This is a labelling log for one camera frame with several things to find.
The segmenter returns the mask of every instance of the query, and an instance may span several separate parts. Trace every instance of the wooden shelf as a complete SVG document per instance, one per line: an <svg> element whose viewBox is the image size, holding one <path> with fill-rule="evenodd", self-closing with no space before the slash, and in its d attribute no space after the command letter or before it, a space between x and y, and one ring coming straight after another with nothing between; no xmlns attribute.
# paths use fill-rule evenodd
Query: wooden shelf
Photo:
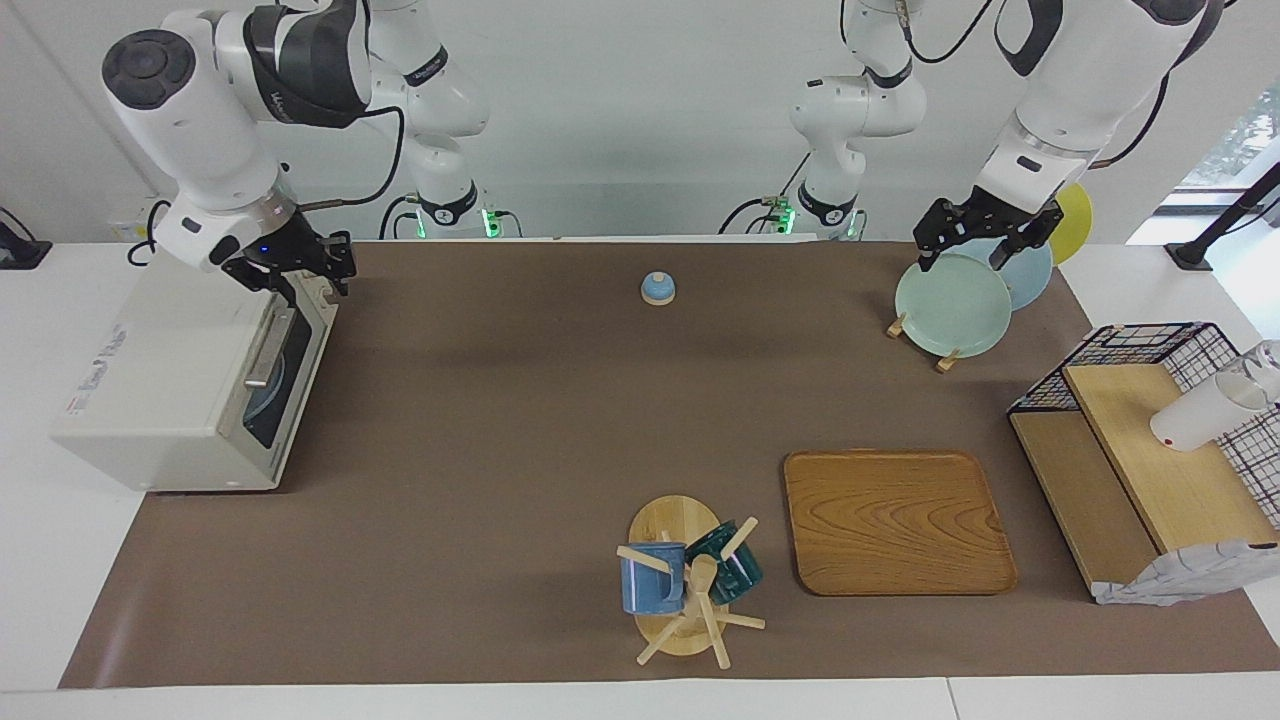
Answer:
<svg viewBox="0 0 1280 720"><path fill-rule="evenodd" d="M1130 583L1160 553L1083 413L1010 421L1088 585Z"/></svg>
<svg viewBox="0 0 1280 720"><path fill-rule="evenodd" d="M1074 366L1066 380L1160 552L1277 539L1216 445L1179 452L1152 436L1151 416L1180 395L1164 366Z"/></svg>

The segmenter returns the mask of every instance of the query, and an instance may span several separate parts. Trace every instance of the white wall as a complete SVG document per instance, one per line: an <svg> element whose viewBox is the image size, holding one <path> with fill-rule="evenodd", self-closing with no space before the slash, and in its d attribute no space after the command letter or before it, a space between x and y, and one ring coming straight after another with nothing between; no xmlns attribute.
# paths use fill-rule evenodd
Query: white wall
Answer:
<svg viewBox="0 0 1280 720"><path fill-rule="evenodd" d="M40 69L38 83L56 86L65 73L70 86L56 94L88 102L45 102L26 73L46 60L10 42L12 23L0 17L6 32L0 88L26 105L0 104L6 146L0 200L23 210L41 234L96 240L105 236L100 228L110 208L125 196L145 195L147 184L170 187L110 115L99 65L123 35L157 24L168 10L210 4L255 3L0 0L0 9L20 13L60 68ZM931 3L919 46L925 53L948 46L979 5ZM435 0L431 9L456 61L493 96L489 129L465 141L476 176L499 204L521 214L531 234L713 231L739 201L780 190L804 154L786 115L803 82L858 70L840 45L836 0ZM915 135L867 142L869 237L906 237L933 197L968 195L1021 94L1023 81L991 42L991 23L987 18L948 63L919 68L931 111ZM1210 46L1175 73L1166 114L1147 145L1087 181L1098 206L1097 241L1124 242L1280 73L1276 27L1280 4L1240 3ZM110 133L95 128L95 118ZM367 192L390 158L364 127L262 129L291 163L291 182L303 200ZM1124 128L1117 143L1133 129ZM10 137L27 146L17 156L8 151ZM116 142L141 172L113 149ZM93 188L90 205L41 200L50 188L83 197L86 184ZM411 190L407 179L394 187ZM369 236L379 215L380 208L369 208L312 218L320 229L349 227Z"/></svg>

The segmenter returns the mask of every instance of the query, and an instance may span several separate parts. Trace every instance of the yellow plate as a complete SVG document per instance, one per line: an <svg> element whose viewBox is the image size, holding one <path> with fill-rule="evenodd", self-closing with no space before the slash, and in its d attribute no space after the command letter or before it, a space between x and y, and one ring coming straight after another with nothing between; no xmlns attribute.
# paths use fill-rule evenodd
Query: yellow plate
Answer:
<svg viewBox="0 0 1280 720"><path fill-rule="evenodd" d="M1093 229L1093 201L1080 183L1062 188L1057 193L1057 204L1062 208L1062 222L1048 237L1048 245L1053 249L1053 265L1061 265L1079 252Z"/></svg>

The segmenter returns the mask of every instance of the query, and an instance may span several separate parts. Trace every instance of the plate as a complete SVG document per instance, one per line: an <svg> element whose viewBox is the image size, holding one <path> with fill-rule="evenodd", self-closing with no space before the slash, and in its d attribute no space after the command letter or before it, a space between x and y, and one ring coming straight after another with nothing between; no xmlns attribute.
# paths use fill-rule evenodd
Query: plate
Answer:
<svg viewBox="0 0 1280 720"><path fill-rule="evenodd" d="M973 357L1005 337L1014 314L996 270L965 255L941 255L928 273L913 264L893 300L911 342L941 357Z"/></svg>
<svg viewBox="0 0 1280 720"><path fill-rule="evenodd" d="M947 252L966 255L991 265L991 254L1000 247L998 240L970 240L969 242L952 247ZM1009 296L1014 310L1021 310L1039 297L1048 287L1050 278L1053 277L1053 249L1048 245L1030 247L1014 255L1000 269L1000 277L1009 287Z"/></svg>
<svg viewBox="0 0 1280 720"><path fill-rule="evenodd" d="M1062 222L1048 236L1048 246L1053 249L1053 264L1061 265L1089 240L1089 232L1093 231L1093 201L1084 187L1075 183L1057 193L1057 204L1062 208Z"/></svg>

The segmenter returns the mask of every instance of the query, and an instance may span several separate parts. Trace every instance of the mug handle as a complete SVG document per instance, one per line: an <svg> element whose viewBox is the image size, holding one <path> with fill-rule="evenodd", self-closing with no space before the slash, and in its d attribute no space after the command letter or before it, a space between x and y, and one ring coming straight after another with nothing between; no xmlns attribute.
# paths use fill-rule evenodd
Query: mug handle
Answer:
<svg viewBox="0 0 1280 720"><path fill-rule="evenodd" d="M671 566L671 592L667 593L667 602L675 602L685 592L685 561L668 560L667 565Z"/></svg>

